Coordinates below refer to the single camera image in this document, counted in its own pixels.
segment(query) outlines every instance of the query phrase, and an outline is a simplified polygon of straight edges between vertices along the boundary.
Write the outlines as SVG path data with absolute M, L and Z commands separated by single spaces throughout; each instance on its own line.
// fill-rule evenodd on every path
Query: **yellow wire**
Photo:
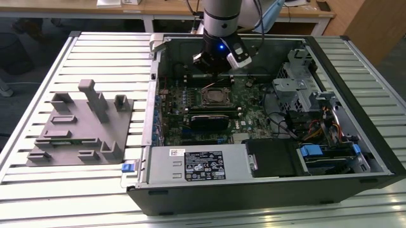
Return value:
M 319 133 L 320 133 L 321 129 L 317 129 L 305 139 L 303 139 L 304 141 L 312 137 L 315 137 Z
M 332 125 L 336 127 L 336 136 L 337 136 L 337 140 L 341 141 L 341 136 L 340 136 L 341 128 L 339 127 L 337 124 L 332 124 Z

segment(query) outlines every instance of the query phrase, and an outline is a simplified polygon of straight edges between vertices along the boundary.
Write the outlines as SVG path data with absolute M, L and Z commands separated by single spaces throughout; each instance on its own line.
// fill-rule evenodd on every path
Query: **desk leg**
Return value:
M 144 21 L 145 32 L 153 33 L 153 23 L 152 23 L 153 16 L 152 15 L 142 15 L 141 19 Z
M 311 31 L 312 36 L 321 36 L 323 35 L 324 30 L 325 30 L 327 25 L 328 25 L 328 22 L 329 22 L 329 19 L 331 18 L 320 18 L 319 19 L 319 21 L 315 25 L 315 28 Z

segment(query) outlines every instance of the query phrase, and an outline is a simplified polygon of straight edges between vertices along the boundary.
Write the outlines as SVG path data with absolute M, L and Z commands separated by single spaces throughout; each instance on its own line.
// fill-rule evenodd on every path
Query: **black side panel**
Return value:
M 364 183 L 352 178 L 206 187 L 200 185 L 132 190 L 126 194 L 142 213 L 156 216 L 337 203 L 389 179 L 379 177 Z
M 349 112 L 353 114 L 356 122 L 359 123 L 359 126 L 369 142 L 372 143 L 376 152 L 379 153 L 379 156 L 384 162 L 387 169 L 396 175 L 404 176 L 406 175 L 404 167 L 399 162 L 389 146 L 387 145 L 384 138 L 381 137 L 373 123 L 371 122 L 367 113 L 364 112 L 357 100 L 355 99 L 355 96 L 352 95 L 352 92 L 348 89 L 340 75 L 337 74 L 335 67 L 332 66 L 313 37 L 307 37 L 307 43 L 311 50 L 313 51 L 313 54 L 320 62 L 323 69 L 325 70 L 332 85 L 337 89 L 343 101 L 348 106 Z

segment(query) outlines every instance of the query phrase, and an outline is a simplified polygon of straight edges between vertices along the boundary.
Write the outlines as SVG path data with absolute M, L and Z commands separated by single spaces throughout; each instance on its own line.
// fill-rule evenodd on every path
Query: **power supply label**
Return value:
M 222 152 L 184 152 L 184 179 L 186 181 L 224 180 Z

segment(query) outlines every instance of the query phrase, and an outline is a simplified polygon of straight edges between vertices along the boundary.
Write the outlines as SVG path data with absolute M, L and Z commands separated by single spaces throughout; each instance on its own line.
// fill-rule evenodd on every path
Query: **slotted metal table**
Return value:
M 6 228 L 404 227 L 406 180 L 337 204 L 148 217 L 120 187 L 121 165 L 26 167 L 26 154 L 53 109 L 54 92 L 78 93 L 93 79 L 106 99 L 134 99 L 125 160 L 140 157 L 152 56 L 148 33 L 69 37 L 0 154 L 0 224 Z M 316 38 L 397 159 L 406 165 L 406 103 L 349 41 Z M 328 82 L 319 72 L 325 89 Z

